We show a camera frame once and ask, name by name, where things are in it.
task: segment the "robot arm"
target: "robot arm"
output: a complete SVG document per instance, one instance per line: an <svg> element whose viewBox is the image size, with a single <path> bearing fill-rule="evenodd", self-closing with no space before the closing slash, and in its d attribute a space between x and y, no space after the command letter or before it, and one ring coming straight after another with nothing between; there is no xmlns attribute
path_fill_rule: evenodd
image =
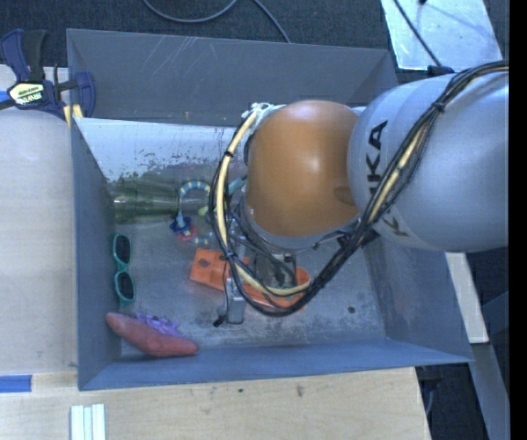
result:
<svg viewBox="0 0 527 440"><path fill-rule="evenodd" d="M303 294L280 311L250 302L262 313L286 315L309 302L376 232L416 248L506 246L508 70L494 62L408 83L358 116L323 101L265 112L255 105L213 183L214 232L237 288L242 292L246 283L276 296ZM258 116L264 118L256 122ZM255 124L242 213L231 217L228 164ZM330 237L340 237L340 248L313 281L294 278L278 288L236 258L233 223L271 259L291 259Z"/></svg>

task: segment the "black cable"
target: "black cable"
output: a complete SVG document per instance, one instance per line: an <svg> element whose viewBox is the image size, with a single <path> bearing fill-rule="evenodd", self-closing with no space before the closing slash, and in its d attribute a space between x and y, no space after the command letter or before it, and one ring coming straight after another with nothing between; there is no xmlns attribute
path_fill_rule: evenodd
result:
<svg viewBox="0 0 527 440"><path fill-rule="evenodd" d="M428 55L431 57L431 59L434 61L434 63L438 67L444 67L444 65L436 58L434 53L430 50L430 48L428 47L428 45L426 44L424 39L422 39L422 36L420 36L420 33L418 32L418 29L416 29L416 27L410 21L410 18L408 17L408 15L404 11L404 9L401 7L400 1L399 0L393 0L393 3L395 4L396 7L398 7L398 9L400 10L401 15L403 16L403 19L406 20L406 23L408 23L408 26L412 30L413 34L420 41L420 44L422 44L422 46L424 47L424 50L426 50L426 52L428 52Z"/></svg>
<svg viewBox="0 0 527 440"><path fill-rule="evenodd" d="M143 3L149 8L153 13L158 15L159 17L162 17L164 19L167 19L169 21L173 21L176 23L183 23L183 24L198 24L198 23L207 23L209 21L212 21L213 19L218 18L219 16L222 16L224 13L229 11L233 6L235 6L236 2L238 0L232 0L227 6L225 6L222 10L216 12L213 15L206 16L203 18L196 18L196 19L184 19L184 18L178 18L175 16L167 15L166 13L163 13L159 11L155 6L153 6L148 0L142 0ZM284 38L284 40L288 43L291 43L290 38L288 37L287 33L284 31L283 27L281 27L280 22L271 14L271 12L259 1L259 0L252 0L262 11L265 13L267 18L273 23L273 25L277 28L277 30L281 33L281 36Z"/></svg>

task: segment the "black cable on floor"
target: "black cable on floor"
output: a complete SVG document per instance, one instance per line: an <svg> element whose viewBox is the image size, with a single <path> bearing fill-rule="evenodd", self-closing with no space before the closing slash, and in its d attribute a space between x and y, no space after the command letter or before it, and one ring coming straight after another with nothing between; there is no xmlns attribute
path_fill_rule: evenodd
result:
<svg viewBox="0 0 527 440"><path fill-rule="evenodd" d="M153 13L158 15L159 17L162 17L164 19L167 19L169 21L173 21L175 23L183 23L183 24L198 24L198 23L207 23L209 21L212 21L218 17L221 17L226 12L228 12L231 8L233 8L238 0L231 0L231 2L225 6L222 10L214 13L210 16L205 16L202 18L196 18L196 19L184 19L184 18L178 18L175 16L168 15L166 13L163 13L162 11L159 11L155 6L153 6L148 0L142 0L143 3L149 8ZM259 0L252 0L262 11L265 13L267 18L273 23L273 25L278 29L278 31L281 33L281 36L285 39L286 42L291 43L290 38L284 31L283 27L281 27L280 22L271 14L271 12L259 1Z"/></svg>

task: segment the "orange toy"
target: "orange toy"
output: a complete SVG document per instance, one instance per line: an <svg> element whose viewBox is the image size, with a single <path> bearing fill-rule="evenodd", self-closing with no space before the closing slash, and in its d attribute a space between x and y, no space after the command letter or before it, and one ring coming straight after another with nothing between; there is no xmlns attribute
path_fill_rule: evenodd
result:
<svg viewBox="0 0 527 440"><path fill-rule="evenodd" d="M225 290L225 282L228 278L229 268L226 261L222 259L222 256L223 254L220 251L212 251L211 249L198 247L193 259L190 279L223 292ZM247 263L248 259L244 258L243 262ZM310 275L304 269L296 268L296 279L298 280L298 285L301 285L310 280ZM243 288L245 293L257 303L271 308L273 307L261 291L254 289L248 284ZM268 294L268 297L280 308L287 308L300 300L302 294L298 293L289 297L278 297Z"/></svg>

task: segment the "yellow cable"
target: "yellow cable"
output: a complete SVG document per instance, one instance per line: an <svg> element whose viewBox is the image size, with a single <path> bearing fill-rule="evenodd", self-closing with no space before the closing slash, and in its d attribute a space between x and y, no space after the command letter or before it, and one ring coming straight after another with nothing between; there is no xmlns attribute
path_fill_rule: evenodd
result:
<svg viewBox="0 0 527 440"><path fill-rule="evenodd" d="M218 224L218 229L220 230L220 237L223 240L223 243L226 247L228 247L228 241L226 236L226 226L225 226L225 177L228 173L228 167L230 165L231 155L233 155L236 151L236 148L238 147L241 139L246 134L246 132L250 129L250 127L253 125L253 122L255 122L255 119L257 118L258 113L258 107L255 107L247 119L241 124L238 131L236 132L235 136L233 137L233 140L229 144L226 151L230 154L224 155L221 167L220 167L220 175L218 179L218 183L216 184L216 191L215 191L215 201L216 201L216 223ZM237 266L236 270L238 271L239 276L245 281L247 284L249 284L251 287L256 288L260 292L264 293L272 293L275 296L284 297L293 295L295 293L301 292L305 289L307 289L310 286L310 282L307 281L303 283L302 285L298 285L297 287L292 287L291 289L271 289L269 287L265 287L261 285L258 281L253 279L253 277L248 274L248 272L244 271L240 266Z"/></svg>

